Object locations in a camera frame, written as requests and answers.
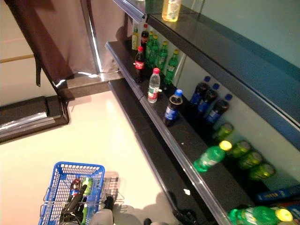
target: shopping basket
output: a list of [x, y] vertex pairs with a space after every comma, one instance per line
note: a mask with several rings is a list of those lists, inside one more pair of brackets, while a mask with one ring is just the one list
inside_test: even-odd
[[88, 225], [92, 215], [101, 207], [99, 202], [104, 173], [105, 169], [101, 165], [70, 162], [55, 164], [38, 225], [58, 225], [62, 209], [68, 203], [72, 181], [80, 179], [83, 182], [86, 177], [89, 177], [93, 179], [93, 185], [85, 202], [89, 207], [86, 218]]

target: blue bottle cap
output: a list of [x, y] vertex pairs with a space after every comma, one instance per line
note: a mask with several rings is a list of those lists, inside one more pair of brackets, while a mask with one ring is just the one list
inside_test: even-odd
[[225, 96], [225, 100], [227, 100], [227, 101], [230, 101], [231, 99], [232, 99], [232, 95], [231, 94], [227, 94], [226, 96]]
[[181, 97], [183, 95], [183, 90], [177, 89], [175, 91], [175, 95], [178, 96], [178, 97]]
[[204, 78], [204, 81], [206, 81], [206, 82], [210, 81], [210, 76], [206, 76], [206, 77]]
[[214, 84], [214, 86], [212, 86], [213, 89], [218, 90], [220, 87], [220, 85], [218, 83]]

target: white tile floor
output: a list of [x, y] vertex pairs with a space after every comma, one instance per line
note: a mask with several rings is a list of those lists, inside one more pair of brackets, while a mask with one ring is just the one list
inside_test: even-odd
[[1, 224], [38, 224], [40, 205], [58, 161], [102, 164], [119, 174], [117, 225], [178, 224], [119, 103], [111, 91], [69, 103], [69, 125], [0, 145]]

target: water bottle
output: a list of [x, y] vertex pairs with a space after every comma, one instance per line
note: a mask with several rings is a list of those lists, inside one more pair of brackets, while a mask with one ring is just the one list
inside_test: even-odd
[[175, 93], [169, 98], [169, 105], [165, 111], [165, 117], [163, 119], [164, 124], [168, 127], [172, 125], [177, 117], [179, 107], [183, 103], [182, 100], [183, 91], [177, 89]]
[[158, 91], [160, 86], [159, 68], [153, 69], [153, 74], [149, 81], [148, 101], [155, 103], [158, 99]]

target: yellow bottle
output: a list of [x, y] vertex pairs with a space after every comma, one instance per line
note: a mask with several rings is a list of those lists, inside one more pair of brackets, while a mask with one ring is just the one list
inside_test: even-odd
[[164, 0], [162, 18], [165, 21], [176, 22], [182, 0]]
[[137, 50], [138, 47], [138, 41], [139, 41], [139, 33], [137, 32], [137, 25], [135, 25], [134, 29], [133, 29], [133, 33], [132, 33], [132, 40], [131, 40], [131, 44], [132, 44], [132, 50]]

